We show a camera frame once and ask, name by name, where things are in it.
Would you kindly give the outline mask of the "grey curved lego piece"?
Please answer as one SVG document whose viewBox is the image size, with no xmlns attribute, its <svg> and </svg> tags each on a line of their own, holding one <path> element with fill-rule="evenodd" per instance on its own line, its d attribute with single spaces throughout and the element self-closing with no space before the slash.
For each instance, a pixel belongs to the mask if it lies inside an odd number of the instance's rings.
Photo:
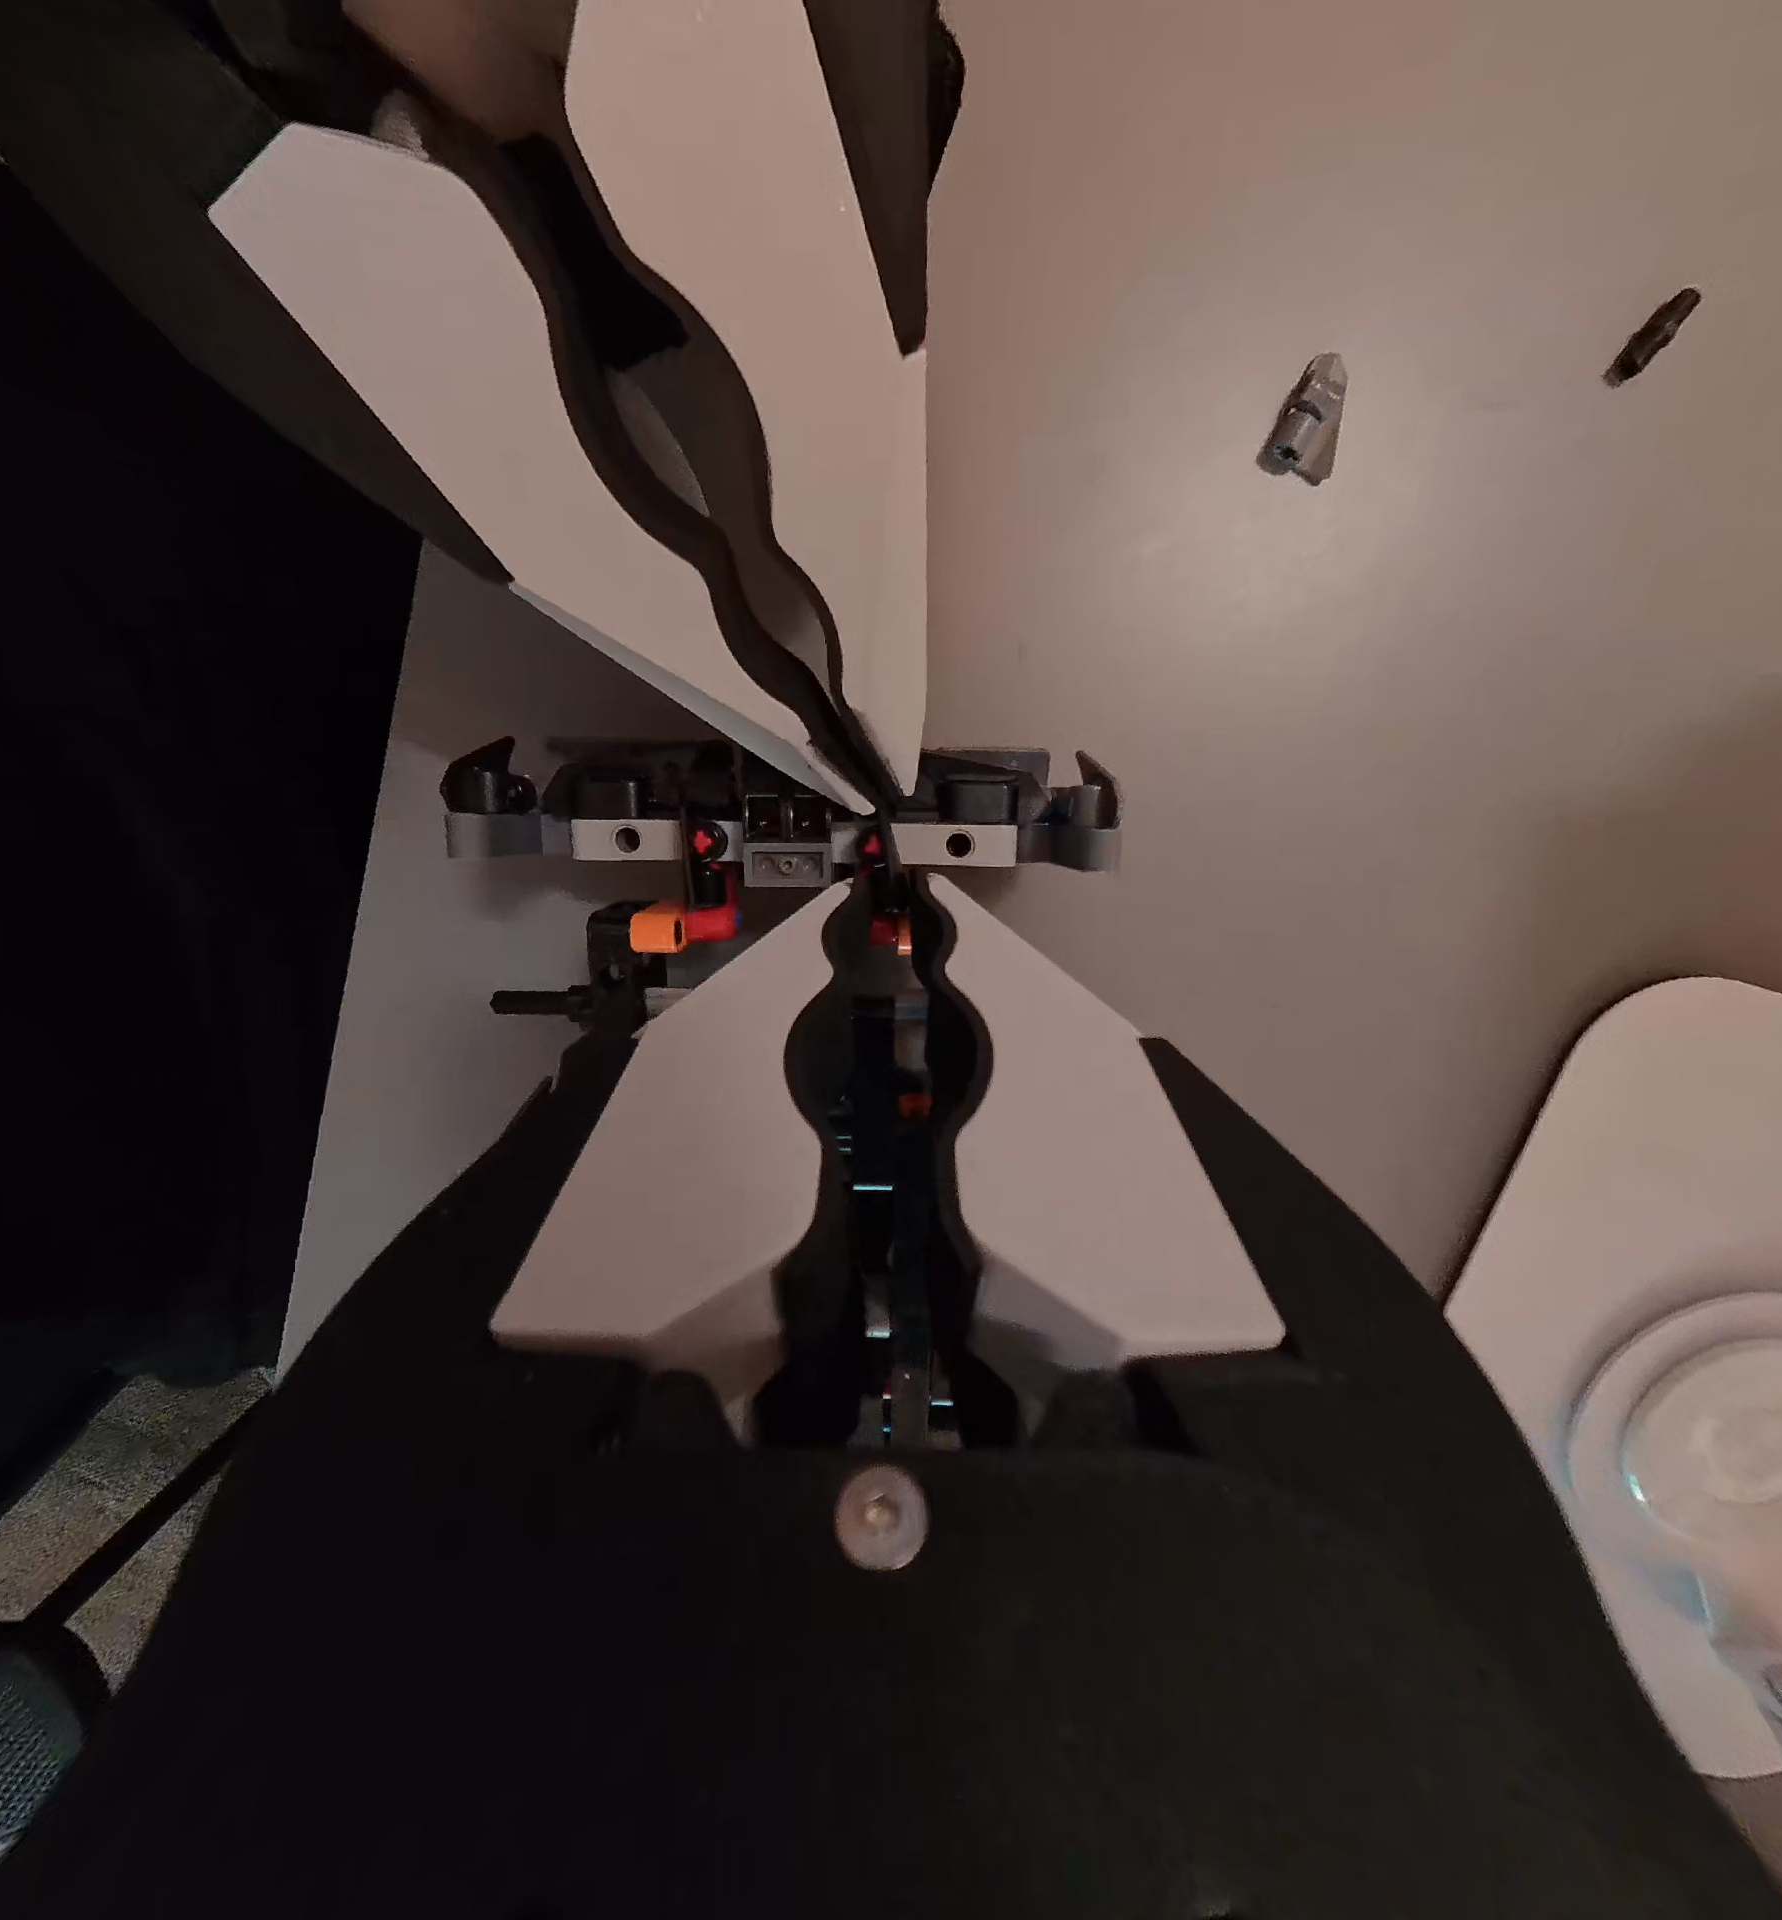
<svg viewBox="0 0 1782 1920">
<path fill-rule="evenodd" d="M 1294 476 L 1310 489 L 1331 481 L 1347 397 L 1349 371 L 1343 354 L 1317 354 L 1263 439 L 1258 468 L 1270 476 Z"/>
</svg>

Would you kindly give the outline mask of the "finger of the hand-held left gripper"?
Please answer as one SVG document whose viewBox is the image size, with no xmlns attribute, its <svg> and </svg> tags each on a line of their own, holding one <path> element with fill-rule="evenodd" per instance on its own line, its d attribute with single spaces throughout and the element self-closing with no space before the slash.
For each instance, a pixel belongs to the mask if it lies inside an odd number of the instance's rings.
<svg viewBox="0 0 1782 1920">
<path fill-rule="evenodd" d="M 926 350 L 903 353 L 808 11 L 579 4 L 568 128 L 630 252 L 754 401 L 782 550 L 842 694 L 910 791 L 929 703 Z"/>
<path fill-rule="evenodd" d="M 770 766 L 870 810 L 808 725 L 735 660 L 705 575 L 594 468 L 541 293 L 466 180 L 291 123 L 208 219 L 523 600 Z"/>
</svg>

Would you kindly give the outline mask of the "person's left hand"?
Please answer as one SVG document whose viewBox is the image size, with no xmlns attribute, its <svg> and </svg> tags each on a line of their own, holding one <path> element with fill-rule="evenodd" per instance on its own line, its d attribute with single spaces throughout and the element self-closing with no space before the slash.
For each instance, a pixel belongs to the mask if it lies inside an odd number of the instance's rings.
<svg viewBox="0 0 1782 1920">
<path fill-rule="evenodd" d="M 568 132 L 576 2 L 343 2 L 428 93 L 498 143 Z"/>
</svg>

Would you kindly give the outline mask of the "white book stand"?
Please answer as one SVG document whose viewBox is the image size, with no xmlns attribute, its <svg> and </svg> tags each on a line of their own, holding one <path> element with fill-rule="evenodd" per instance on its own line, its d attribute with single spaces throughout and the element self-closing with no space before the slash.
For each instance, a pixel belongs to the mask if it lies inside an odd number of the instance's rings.
<svg viewBox="0 0 1782 1920">
<path fill-rule="evenodd" d="M 1782 1772 L 1782 995 L 1689 977 L 1593 1022 L 1449 1320 L 1689 1763 Z"/>
</svg>

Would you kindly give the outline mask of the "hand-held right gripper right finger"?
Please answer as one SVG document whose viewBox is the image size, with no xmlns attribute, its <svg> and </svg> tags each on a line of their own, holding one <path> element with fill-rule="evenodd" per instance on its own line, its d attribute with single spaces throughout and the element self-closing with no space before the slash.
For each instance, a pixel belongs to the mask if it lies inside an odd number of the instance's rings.
<svg viewBox="0 0 1782 1920">
<path fill-rule="evenodd" d="M 1025 1423 L 1074 1376 L 1282 1348 L 1141 1030 L 952 879 L 931 896 L 986 1060 L 952 1151 L 979 1261 L 970 1350 Z"/>
</svg>

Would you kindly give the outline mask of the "lego car model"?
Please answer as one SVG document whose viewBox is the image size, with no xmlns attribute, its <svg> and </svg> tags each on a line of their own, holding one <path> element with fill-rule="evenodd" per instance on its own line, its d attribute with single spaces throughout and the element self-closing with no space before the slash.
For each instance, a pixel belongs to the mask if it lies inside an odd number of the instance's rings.
<svg viewBox="0 0 1782 1920">
<path fill-rule="evenodd" d="M 879 1400 L 886 1437 L 923 1442 L 944 1393 L 958 1423 L 952 1354 L 969 1336 L 969 1256 L 946 1252 L 941 1094 L 963 1096 L 969 1017 L 944 1014 L 943 910 L 921 893 L 929 869 L 1053 865 L 1110 872 L 1122 856 L 1125 793 L 1089 755 L 1078 781 L 1053 785 L 1041 750 L 923 753 L 916 789 L 860 812 L 813 793 L 735 747 L 634 750 L 620 762 L 581 753 L 546 791 L 495 740 L 441 783 L 447 839 L 462 856 L 570 853 L 579 861 L 673 863 L 677 902 L 616 900 L 591 913 L 589 981 L 565 991 L 500 991 L 502 1019 L 563 1017 L 584 1035 L 643 1027 L 670 988 L 669 964 L 728 949 L 745 896 L 851 884 L 873 900 L 870 951 L 849 949 L 813 999 L 805 1045 L 833 1042 L 807 1068 L 822 1133 L 818 1213 L 782 1263 L 785 1358 L 754 1399 L 770 1442 L 824 1445 L 841 1414 Z"/>
</svg>

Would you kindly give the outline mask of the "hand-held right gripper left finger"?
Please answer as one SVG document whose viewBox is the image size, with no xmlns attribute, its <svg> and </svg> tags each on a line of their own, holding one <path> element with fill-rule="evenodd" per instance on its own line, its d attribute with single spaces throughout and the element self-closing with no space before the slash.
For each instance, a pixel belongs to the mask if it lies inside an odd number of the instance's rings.
<svg viewBox="0 0 1782 1920">
<path fill-rule="evenodd" d="M 500 1348 L 691 1374 L 766 1445 L 857 1433 L 857 890 L 649 1022 L 496 1305 Z"/>
</svg>

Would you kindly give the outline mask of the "black lego pin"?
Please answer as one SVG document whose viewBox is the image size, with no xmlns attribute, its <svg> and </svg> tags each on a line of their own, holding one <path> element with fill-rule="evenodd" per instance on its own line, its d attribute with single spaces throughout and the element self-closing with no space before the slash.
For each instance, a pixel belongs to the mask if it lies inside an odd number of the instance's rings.
<svg viewBox="0 0 1782 1920">
<path fill-rule="evenodd" d="M 1619 349 L 1601 375 L 1606 388 L 1619 391 L 1643 376 L 1672 347 L 1674 339 L 1705 300 L 1702 288 L 1684 286 L 1663 300 Z"/>
</svg>

